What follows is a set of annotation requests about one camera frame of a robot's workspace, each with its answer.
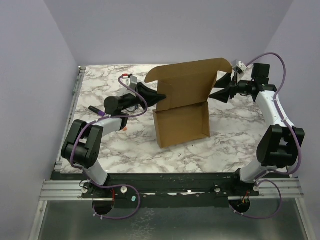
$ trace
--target black metal frame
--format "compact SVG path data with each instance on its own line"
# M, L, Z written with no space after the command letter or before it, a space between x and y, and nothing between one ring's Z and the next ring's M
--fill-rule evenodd
M228 208L228 197L244 196L246 191L252 189L253 184L237 187L236 192L230 186L234 184L235 173L111 173L108 185L131 185L140 193L141 208L194 208L216 207ZM283 178L276 173L269 173L268 178ZM53 172L51 180L54 181L82 181L85 176L80 173L61 174ZM98 188L85 183L88 192L82 194L84 199L111 198L110 190ZM126 194L120 188L115 188L116 208L133 209L137 201L132 202L136 193L128 188ZM250 191L251 196L259 193Z

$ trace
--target metal bracket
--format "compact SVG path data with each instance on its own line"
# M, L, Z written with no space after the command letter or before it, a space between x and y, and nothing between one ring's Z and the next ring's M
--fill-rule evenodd
M41 226L44 221L47 201L39 201L38 207L36 208L35 218L33 220L32 229L29 235L29 240L36 240L39 238Z
M281 190L282 198L303 198L304 194L298 178L270 178ZM112 201L112 198L82 198L80 181L44 181L40 194L40 201ZM204 192L191 192L190 194L203 194ZM264 182L259 186L259 196L251 196L250 199L276 199L279 198L277 189L269 183ZM243 196L229 196L229 200L241 199Z
M79 74L76 78L76 81L75 81L75 86L74 86L74 89L73 89L73 99L72 99L72 102L71 102L71 108L70 108L70 112L69 112L69 117L67 119L67 122L66 122L66 125L65 125L65 128L64 128L64 132L63 132L63 136L62 136L62 140L61 140L61 145L60 145L60 148L59 148L59 151L58 151L58 155L57 155L57 158L56 158L56 161L55 161L55 166L54 166L54 171L55 172L60 172L61 170L61 167L57 166L59 165L59 163L61 162L61 149L63 147L63 144L65 142L65 139L67 137L67 134L68 134L68 130L70 128L70 125L73 121L73 118L74 118L74 115L75 115L75 111L76 111L76 106L77 106L77 102L78 102L78 99L79 99L79 95L80 95L80 89L81 89L81 86L82 86L82 83L83 83L83 80L84 80L84 76L85 76L85 72L86 72L86 67L85 66L81 66L79 67Z

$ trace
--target cardboard box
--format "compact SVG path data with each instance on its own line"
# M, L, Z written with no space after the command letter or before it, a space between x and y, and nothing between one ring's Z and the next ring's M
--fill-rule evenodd
M210 137L208 97L217 72L232 72L224 58L158 66L145 77L158 81L157 92L166 95L153 111L160 148Z

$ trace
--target marble surface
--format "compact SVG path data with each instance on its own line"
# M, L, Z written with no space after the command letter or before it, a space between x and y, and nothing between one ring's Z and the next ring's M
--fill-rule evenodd
M90 105L104 110L104 100L120 91L118 77L134 74L144 81L157 65L101 65L86 68L74 119L92 121L99 116ZM251 80L249 69L243 80ZM157 89L157 83L146 84ZM209 99L211 137L160 148L151 107L130 118L127 131L102 139L98 160L109 173L218 173L234 172L256 158L256 149L266 132L264 117L249 96L237 95L227 104ZM61 173L78 173L63 159Z

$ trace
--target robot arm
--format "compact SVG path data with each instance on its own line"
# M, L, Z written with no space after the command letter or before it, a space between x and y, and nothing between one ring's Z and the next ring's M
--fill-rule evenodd
M298 149L290 130L282 121L275 105L274 95L277 88L269 84L270 65L255 63L251 74L252 81L241 80L238 82L238 76L241 76L246 70L246 66L242 62L238 62L233 69L235 71L233 79L231 79L231 73L226 74L214 86L223 89L209 97L227 103L236 94L252 96L253 101L262 111L265 122L269 125L257 147L257 158L238 171L241 182L252 184L255 177L262 171L293 166L298 157ZM276 101L284 119L294 130L301 146L305 137L304 130L295 127L288 119L279 101L279 95L276 96Z
M157 94L156 91L149 89L141 82L138 83L137 78L132 75L128 76L127 85L145 99L148 107L166 98L165 95ZM81 168L89 179L100 186L106 186L110 179L110 176L103 170L98 161L102 137L122 130L128 122L127 117L121 117L128 116L128 114L122 111L137 105L141 105L143 109L146 109L144 102L132 93L107 97L104 101L105 113L111 115L111 117L90 125L81 136L81 139L86 140L86 142L80 141L75 149L73 164ZM87 122L79 119L75 120L71 125L61 150L61 156L69 162L71 161L75 142L86 125Z

